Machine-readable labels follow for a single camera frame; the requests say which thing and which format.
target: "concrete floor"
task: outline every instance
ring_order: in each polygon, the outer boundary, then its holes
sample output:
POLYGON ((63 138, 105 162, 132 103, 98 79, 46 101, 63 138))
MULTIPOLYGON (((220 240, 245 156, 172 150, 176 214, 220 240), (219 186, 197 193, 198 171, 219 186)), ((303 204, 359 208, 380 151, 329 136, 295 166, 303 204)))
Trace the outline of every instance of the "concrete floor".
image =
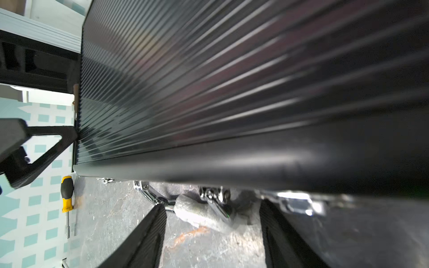
MULTIPOLYGON (((192 185, 151 185, 164 195, 197 195, 192 185)), ((258 204, 242 203, 232 194, 249 222, 229 234, 193 227, 167 212, 160 267, 266 267, 258 204)), ((65 245, 70 268, 100 265, 153 207, 131 181, 104 185, 95 178, 80 177, 75 181, 74 199, 71 237, 65 245)))

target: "white wall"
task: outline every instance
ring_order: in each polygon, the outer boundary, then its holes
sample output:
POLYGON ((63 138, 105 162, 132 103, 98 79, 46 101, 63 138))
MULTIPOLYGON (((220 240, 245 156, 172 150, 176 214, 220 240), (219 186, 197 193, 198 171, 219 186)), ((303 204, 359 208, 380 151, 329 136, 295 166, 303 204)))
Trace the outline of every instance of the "white wall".
POLYGON ((73 94, 41 90, 29 87, 11 87, 22 92, 22 102, 24 103, 35 102, 72 106, 75 100, 75 95, 73 94))
POLYGON ((82 36, 85 16, 55 0, 32 0, 29 17, 76 36, 82 36))
MULTIPOLYGON (((22 103, 12 99, 0 98, 0 117, 19 117, 26 120, 28 126, 71 126, 73 120, 72 106, 46 105, 39 103, 22 103)), ((31 162, 40 157, 43 152, 36 150, 36 145, 45 145, 46 150, 51 148, 59 136, 32 137, 24 144, 24 148, 31 162)), ((66 215, 61 212, 62 199, 50 201, 50 195, 60 193, 60 184, 55 176, 66 176, 71 173, 71 147, 66 149, 56 160, 58 165, 49 165, 32 184, 14 190, 9 186, 4 175, 0 175, 0 185, 3 193, 0 195, 0 267, 22 268, 23 261, 35 255, 34 265, 29 268, 59 268, 61 260, 67 257, 65 243, 66 215), (29 198, 41 196, 40 204, 30 204, 29 198), (48 220, 48 212, 59 210, 58 218, 48 220), (27 225, 27 217, 39 215, 39 222, 27 225), (57 228, 57 236, 46 239, 48 230, 57 228), (37 234, 37 242, 24 246, 25 237, 37 234), (46 258, 46 251, 55 248, 55 256, 46 258)))

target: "chrome bracket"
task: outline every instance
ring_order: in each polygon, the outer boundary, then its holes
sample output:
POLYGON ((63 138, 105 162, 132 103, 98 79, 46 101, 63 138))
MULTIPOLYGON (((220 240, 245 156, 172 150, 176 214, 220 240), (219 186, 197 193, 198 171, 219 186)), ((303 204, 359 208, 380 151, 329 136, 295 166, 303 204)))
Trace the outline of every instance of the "chrome bracket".
POLYGON ((176 203, 173 199, 168 199, 158 193, 147 181, 134 181, 134 189, 138 190, 149 202, 154 205, 163 204, 165 209, 168 211, 174 211, 174 205, 176 203))
POLYGON ((221 188, 200 187, 199 197, 215 211, 215 213, 227 224, 232 225, 236 216, 236 211, 228 203, 231 193, 229 190, 221 188))

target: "screwdriver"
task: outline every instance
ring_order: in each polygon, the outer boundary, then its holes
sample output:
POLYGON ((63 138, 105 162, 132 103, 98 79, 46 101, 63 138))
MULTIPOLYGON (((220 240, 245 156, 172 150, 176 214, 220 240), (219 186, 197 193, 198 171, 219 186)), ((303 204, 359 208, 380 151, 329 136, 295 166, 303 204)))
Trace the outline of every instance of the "screwdriver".
POLYGON ((65 176, 61 181, 61 196, 63 197, 63 213, 67 212, 67 238, 70 238, 69 211, 73 210, 72 195, 74 185, 71 176, 65 176))

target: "yellow screwdriver handle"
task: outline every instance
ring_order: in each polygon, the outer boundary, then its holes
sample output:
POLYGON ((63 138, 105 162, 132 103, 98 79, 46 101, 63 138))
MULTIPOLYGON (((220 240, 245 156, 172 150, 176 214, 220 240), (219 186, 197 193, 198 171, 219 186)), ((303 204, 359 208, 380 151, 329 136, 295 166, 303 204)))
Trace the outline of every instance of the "yellow screwdriver handle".
POLYGON ((73 210, 73 179, 71 176, 65 176, 61 181, 61 196, 63 197, 63 213, 73 210))

